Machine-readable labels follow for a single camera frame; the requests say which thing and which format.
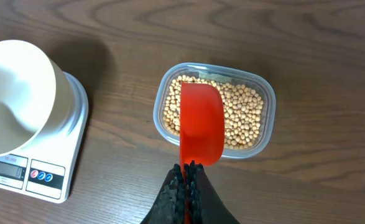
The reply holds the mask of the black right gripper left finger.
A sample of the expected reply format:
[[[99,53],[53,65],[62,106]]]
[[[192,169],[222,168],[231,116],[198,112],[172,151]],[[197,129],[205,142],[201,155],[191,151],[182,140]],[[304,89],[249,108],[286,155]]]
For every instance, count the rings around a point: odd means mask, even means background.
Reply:
[[[151,209],[141,224],[183,224],[185,219],[185,183],[181,167],[169,170]]]

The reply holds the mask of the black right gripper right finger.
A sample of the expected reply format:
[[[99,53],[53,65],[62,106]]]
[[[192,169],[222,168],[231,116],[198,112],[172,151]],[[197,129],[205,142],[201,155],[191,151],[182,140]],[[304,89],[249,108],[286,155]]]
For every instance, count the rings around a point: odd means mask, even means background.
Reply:
[[[239,224],[220,199],[202,164],[185,164],[185,177],[190,223]]]

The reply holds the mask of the red plastic measuring scoop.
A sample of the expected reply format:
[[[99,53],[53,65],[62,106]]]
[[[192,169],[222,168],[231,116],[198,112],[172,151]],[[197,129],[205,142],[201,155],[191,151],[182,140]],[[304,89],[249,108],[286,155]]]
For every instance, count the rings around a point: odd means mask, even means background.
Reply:
[[[224,149],[223,101],[218,90],[207,84],[182,83],[180,97],[180,166],[195,161],[210,166]]]

